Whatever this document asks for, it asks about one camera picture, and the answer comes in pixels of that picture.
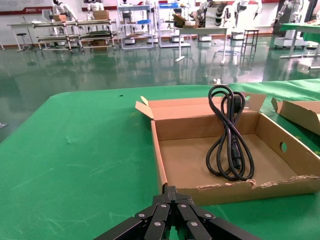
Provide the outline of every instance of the metal rack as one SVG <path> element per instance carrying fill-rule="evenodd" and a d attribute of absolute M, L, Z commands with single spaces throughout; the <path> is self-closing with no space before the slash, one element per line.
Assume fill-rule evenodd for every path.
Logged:
<path fill-rule="evenodd" d="M 123 20 L 123 13 L 124 12 L 134 12 L 134 11 L 150 11 L 151 10 L 151 4 L 148 5 L 131 5 L 131 6 L 122 6 L 120 4 L 120 0 L 116 1 L 117 3 L 117 13 L 118 13 L 118 20 L 120 23 L 120 31 L 119 31 L 119 35 L 121 38 L 121 48 L 124 50 L 134 50 L 134 49 L 152 49 L 154 48 L 154 35 L 153 34 L 141 34 L 141 35 L 126 35 L 126 27 L 127 26 L 138 26 L 138 25 L 146 25 L 146 26 L 150 26 L 153 27 L 152 24 L 152 20 L 151 19 L 147 19 L 150 22 L 147 23 L 125 23 Z M 125 44 L 125 39 L 126 38 L 134 38 L 134 39 L 146 39 L 146 38 L 151 38 L 151 43 L 148 45 L 144 45 L 144 46 L 126 46 Z"/>
<path fill-rule="evenodd" d="M 163 23 L 167 23 L 167 24 L 173 24 L 174 21 L 161 21 L 161 18 L 160 18 L 160 10 L 172 10 L 172 9 L 181 9 L 181 10 L 184 10 L 184 15 L 186 15 L 186 10 L 190 9 L 191 8 L 191 5 L 189 4 L 189 2 L 186 4 L 186 6 L 184 7 L 166 7 L 166 8 L 160 8 L 161 6 L 161 3 L 160 1 L 158 1 L 158 4 L 157 4 L 157 12 L 158 12 L 158 37 L 159 37 L 159 46 L 160 48 L 178 48 L 179 47 L 179 43 L 163 43 L 162 42 L 162 37 L 172 37 L 172 36 L 177 36 L 177 34 L 163 34 L 162 31 L 161 31 L 161 24 Z M 180 43 L 180 46 L 181 47 L 190 47 L 190 43 Z"/>
<path fill-rule="evenodd" d="M 69 35 L 68 27 L 76 27 L 77 23 L 75 21 L 66 21 L 66 22 L 39 22 L 39 23 L 32 23 L 34 29 L 41 29 L 41 28 L 63 28 L 65 34 L 64 35 L 47 35 L 47 36 L 37 36 L 38 45 L 41 51 L 70 51 L 72 52 L 71 42 L 76 42 L 79 38 L 78 35 L 72 34 Z M 67 42 L 68 47 L 66 48 L 64 45 L 60 47 L 48 47 L 47 44 L 50 43 L 65 43 Z"/>
<path fill-rule="evenodd" d="M 115 34 L 117 36 L 117 41 L 119 42 L 119 37 L 118 34 L 113 32 L 113 28 L 112 25 L 115 24 L 115 29 L 117 29 L 117 21 L 116 19 L 110 19 L 110 20 L 86 20 L 86 21 L 78 21 L 76 23 L 77 26 L 77 32 L 78 32 L 78 39 L 79 39 L 79 44 L 81 47 L 81 51 L 84 52 L 84 49 L 93 49 L 93 48 L 109 48 L 109 47 L 113 47 L 114 50 L 116 50 L 115 47 Z M 99 25 L 108 25 L 109 26 L 109 30 L 110 30 L 110 34 L 103 34 L 103 33 L 99 33 L 97 32 L 95 33 L 86 33 L 86 34 L 80 34 L 79 28 L 80 27 L 90 27 L 90 26 L 99 26 Z M 104 46 L 84 46 L 82 41 L 94 41 L 94 40 L 105 40 L 108 41 L 111 40 L 112 41 L 112 45 L 104 45 Z"/>

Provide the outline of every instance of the stool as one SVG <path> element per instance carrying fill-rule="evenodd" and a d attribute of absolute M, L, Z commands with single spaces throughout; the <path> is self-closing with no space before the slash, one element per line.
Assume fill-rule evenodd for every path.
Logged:
<path fill-rule="evenodd" d="M 253 33 L 252 42 L 248 42 L 248 37 L 249 37 L 250 33 Z M 259 29 L 256 29 L 256 28 L 245 29 L 244 30 L 244 37 L 243 37 L 243 41 L 242 41 L 241 52 L 244 47 L 244 53 L 245 53 L 247 46 L 251 46 L 251 51 L 252 51 L 252 47 L 254 47 L 254 52 L 256 52 L 258 36 L 259 36 Z"/>
<path fill-rule="evenodd" d="M 18 36 L 18 37 L 21 37 L 21 38 L 22 38 L 22 41 L 23 41 L 22 49 L 20 49 L 18 52 L 27 50 L 27 49 L 26 49 L 26 42 L 25 42 L 25 35 L 27 35 L 27 34 L 24 33 L 24 32 L 22 32 L 22 33 L 17 33 L 17 36 Z"/>

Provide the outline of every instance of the blue bin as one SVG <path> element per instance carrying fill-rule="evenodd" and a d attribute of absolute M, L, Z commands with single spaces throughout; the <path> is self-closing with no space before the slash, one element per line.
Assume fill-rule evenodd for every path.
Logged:
<path fill-rule="evenodd" d="M 176 9 L 178 8 L 178 3 L 160 3 L 159 8 L 161 9 Z"/>
<path fill-rule="evenodd" d="M 140 21 L 137 21 L 136 23 L 137 24 L 149 24 L 149 23 L 151 23 L 151 20 L 150 19 L 140 20 Z"/>

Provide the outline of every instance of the cardboard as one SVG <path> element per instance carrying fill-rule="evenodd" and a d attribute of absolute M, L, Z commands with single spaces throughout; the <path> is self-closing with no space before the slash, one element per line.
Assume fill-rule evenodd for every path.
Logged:
<path fill-rule="evenodd" d="M 271 100 L 274 110 L 284 118 L 320 136 L 320 101 Z"/>
<path fill-rule="evenodd" d="M 95 20 L 109 20 L 109 10 L 93 11 Z"/>
<path fill-rule="evenodd" d="M 136 102 L 136 109 L 151 119 L 160 192 L 166 185 L 176 186 L 197 205 L 212 205 L 320 190 L 320 157 L 259 113 L 265 95 L 244 95 L 250 97 L 236 127 L 253 156 L 255 173 L 253 179 L 236 182 L 216 177 L 207 169 L 207 152 L 224 130 L 207 97 L 157 101 L 142 97 L 142 102 Z M 217 106 L 221 100 L 213 98 Z M 222 158 L 226 159 L 226 145 L 223 147 Z M 216 151 L 211 155 L 215 169 Z"/>
<path fill-rule="evenodd" d="M 199 26 L 198 25 L 183 25 L 184 29 L 197 29 Z"/>
<path fill-rule="evenodd" d="M 66 15 L 53 15 L 53 20 L 56 22 L 66 22 L 67 16 Z"/>

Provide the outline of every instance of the hole in cardboard box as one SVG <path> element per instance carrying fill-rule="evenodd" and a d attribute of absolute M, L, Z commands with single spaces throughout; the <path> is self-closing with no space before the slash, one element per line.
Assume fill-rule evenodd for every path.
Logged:
<path fill-rule="evenodd" d="M 280 143 L 280 150 L 285 153 L 287 151 L 287 144 L 285 142 Z"/>

